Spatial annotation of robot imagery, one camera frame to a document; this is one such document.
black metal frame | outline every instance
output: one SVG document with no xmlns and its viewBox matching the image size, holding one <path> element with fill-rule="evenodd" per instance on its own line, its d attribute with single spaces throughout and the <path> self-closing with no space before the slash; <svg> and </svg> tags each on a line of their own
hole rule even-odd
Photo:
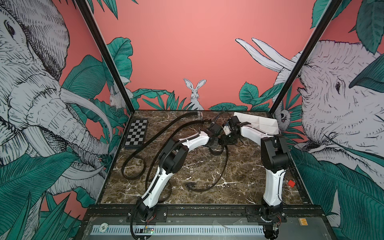
<svg viewBox="0 0 384 240">
<path fill-rule="evenodd" d="M 125 139 L 127 139 L 127 135 L 128 135 L 128 132 L 129 132 L 129 131 L 127 131 L 127 129 L 128 129 L 129 126 L 131 125 L 131 122 L 132 122 L 132 120 L 133 120 L 133 115 L 134 115 L 134 113 L 132 113 L 132 114 L 129 116 L 128 123 L 127 123 L 127 125 L 125 126 L 124 132 L 123 132 L 123 134 L 122 134 L 122 136 L 121 136 L 120 144 L 119 144 L 118 149 L 117 149 L 117 151 L 116 151 L 116 154 L 115 154 L 115 156 L 114 156 L 114 158 L 113 158 L 113 161 L 112 161 L 112 163 L 111 163 L 111 168 L 109 169 L 108 174 L 107 174 L 107 177 L 105 178 L 105 181 L 104 181 L 104 184 L 103 184 L 103 188 L 101 189 L 101 192 L 100 192 L 99 197 L 98 197 L 98 199 L 97 199 L 97 201 L 96 201 L 96 204 L 100 204 L 100 203 L 101 203 L 101 199 L 103 198 L 103 194 L 104 194 L 104 192 L 105 192 L 105 188 L 107 187 L 107 183 L 108 183 L 109 177 L 110 177 L 111 174 L 112 174 L 112 167 L 115 166 L 116 161 L 117 161 L 117 159 L 118 159 L 118 157 L 119 157 L 119 152 L 121 151 L 122 147 L 123 147 L 124 144 L 125 144 Z"/>
<path fill-rule="evenodd" d="M 88 226 L 91 218 L 94 217 L 116 217 L 127 218 L 128 213 L 134 208 L 133 204 L 102 204 L 102 205 L 90 205 L 85 213 L 83 221 L 81 222 L 80 229 L 74 240 L 81 240 L 84 232 Z M 261 205 L 230 205 L 230 204 L 159 204 L 160 207 L 166 207 L 168 217 L 225 217 L 225 218 L 239 218 L 247 217 L 248 222 L 252 222 L 249 219 L 247 209 L 255 208 L 260 209 Z M 324 211 L 318 205 L 284 205 L 283 212 L 285 217 L 295 218 L 321 218 L 327 228 L 327 231 L 332 240 L 337 240 L 332 227 L 324 214 Z"/>
<path fill-rule="evenodd" d="M 111 72 L 113 80 L 116 82 L 116 85 L 118 86 L 120 93 L 122 94 L 122 97 L 124 98 L 124 101 L 127 104 L 128 110 L 130 111 L 130 115 L 132 115 L 135 112 L 135 109 L 128 97 L 128 94 L 125 90 L 125 86 L 121 81 L 119 72 L 109 53 L 109 50 L 104 41 L 104 38 L 101 35 L 99 28 L 97 27 L 97 24 L 93 18 L 92 12 L 89 9 L 88 4 L 86 2 L 87 2 L 86 0 L 76 0 L 77 6 L 79 7 L 81 14 L 83 15 L 84 21 L 87 23 L 88 28 L 91 31 L 91 34 L 101 52 L 101 56 L 104 58 L 104 61 L 107 64 L 109 71 Z"/>
<path fill-rule="evenodd" d="M 332 0 L 327 9 L 325 10 L 322 18 L 320 19 L 318 25 L 316 26 L 315 30 L 312 33 L 311 38 L 308 40 L 307 45 L 305 46 L 302 54 L 300 55 L 299 59 L 296 62 L 296 65 L 293 67 L 289 77 L 285 81 L 285 84 L 283 88 L 281 89 L 279 95 L 277 96 L 276 101 L 273 103 L 271 109 L 269 110 L 270 114 L 273 115 L 279 106 L 280 102 L 283 100 L 284 96 L 286 95 L 287 91 L 291 87 L 293 81 L 296 79 L 297 75 L 299 74 L 301 68 L 307 61 L 308 57 L 312 53 L 312 50 L 316 46 L 317 42 L 319 41 L 320 37 L 324 33 L 325 29 L 327 28 L 328 24 L 332 20 L 333 15 L 336 13 L 338 7 L 340 6 L 341 2 L 343 0 Z"/>
</svg>

checkered board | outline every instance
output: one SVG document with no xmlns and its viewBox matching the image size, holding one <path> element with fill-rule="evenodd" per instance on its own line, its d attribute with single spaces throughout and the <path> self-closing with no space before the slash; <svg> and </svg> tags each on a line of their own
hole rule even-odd
<svg viewBox="0 0 384 240">
<path fill-rule="evenodd" d="M 140 148 L 145 140 L 147 133 L 147 119 L 133 119 L 129 126 L 127 140 L 125 141 L 126 149 Z"/>
</svg>

pink wall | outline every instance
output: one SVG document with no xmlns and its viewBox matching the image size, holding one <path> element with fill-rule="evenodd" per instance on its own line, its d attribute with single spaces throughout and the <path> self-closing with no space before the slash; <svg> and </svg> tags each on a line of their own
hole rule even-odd
<svg viewBox="0 0 384 240">
<path fill-rule="evenodd" d="M 277 76 L 256 63 L 235 39 L 260 39 L 290 59 L 312 33 L 314 2 L 147 0 L 137 5 L 117 0 L 118 19 L 97 2 L 94 17 L 107 43 L 116 37 L 132 41 L 133 72 L 127 88 L 175 90 L 182 99 L 191 93 L 183 78 L 194 86 L 206 79 L 199 101 L 207 110 L 222 102 L 244 105 L 238 92 L 245 82 L 263 93 Z M 151 109 L 141 99 L 139 104 L 140 109 Z"/>
</svg>

brown marble tabletop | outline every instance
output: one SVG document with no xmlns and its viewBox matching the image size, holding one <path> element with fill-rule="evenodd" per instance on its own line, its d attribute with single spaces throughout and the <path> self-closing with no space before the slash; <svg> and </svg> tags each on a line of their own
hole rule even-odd
<svg viewBox="0 0 384 240">
<path fill-rule="evenodd" d="M 147 118 L 148 129 L 145 141 L 149 140 L 163 127 L 183 111 L 136 111 L 133 118 Z M 246 112 L 265 117 L 265 113 Z M 213 119 L 218 112 L 203 111 L 204 119 Z M 232 116 L 233 112 L 224 113 L 217 121 L 220 125 Z M 127 180 L 121 175 L 124 160 L 135 150 L 122 148 L 115 165 L 111 168 L 111 176 L 102 197 L 102 204 L 134 204 L 139 196 L 145 192 L 145 178 L 149 166 L 158 150 L 168 137 L 182 124 L 196 120 L 197 116 L 184 118 L 175 123 L 154 142 L 149 144 L 139 156 L 145 159 L 147 169 L 137 180 Z M 208 127 L 208 124 L 196 124 L 182 129 L 175 137 L 183 138 L 195 134 L 198 128 Z M 170 179 L 172 194 L 165 201 L 169 204 L 261 204 L 265 190 L 265 168 L 260 158 L 260 146 L 247 138 L 238 146 L 228 146 L 228 165 L 222 179 L 216 186 L 206 192 L 193 192 L 185 187 L 187 182 L 195 182 L 195 188 L 207 188 L 220 176 L 225 163 L 225 151 L 220 156 L 212 155 L 208 148 L 199 147 L 188 153 L 182 169 Z M 142 170 L 142 160 L 133 158 L 124 172 L 129 176 L 137 175 Z M 158 167 L 155 164 L 151 177 Z M 295 181 L 291 172 L 287 171 L 283 183 L 283 201 L 286 204 L 302 204 L 296 186 L 287 185 L 289 180 Z M 164 189 L 161 198 L 170 191 L 170 185 Z"/>
</svg>

rabbit illustration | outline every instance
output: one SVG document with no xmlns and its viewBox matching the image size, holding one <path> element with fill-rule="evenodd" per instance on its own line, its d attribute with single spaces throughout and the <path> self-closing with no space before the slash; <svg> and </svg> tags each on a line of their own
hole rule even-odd
<svg viewBox="0 0 384 240">
<path fill-rule="evenodd" d="M 193 107 L 192 107 L 192 110 L 204 110 L 204 108 L 200 105 L 198 99 L 199 99 L 199 94 L 197 93 L 198 89 L 201 88 L 207 81 L 204 79 L 204 80 L 201 80 L 196 88 L 193 88 L 193 84 L 191 81 L 189 81 L 188 79 L 184 78 L 184 82 L 185 84 L 187 85 L 187 88 L 191 89 L 192 90 L 192 94 L 191 94 L 191 103 L 193 104 Z"/>
</svg>

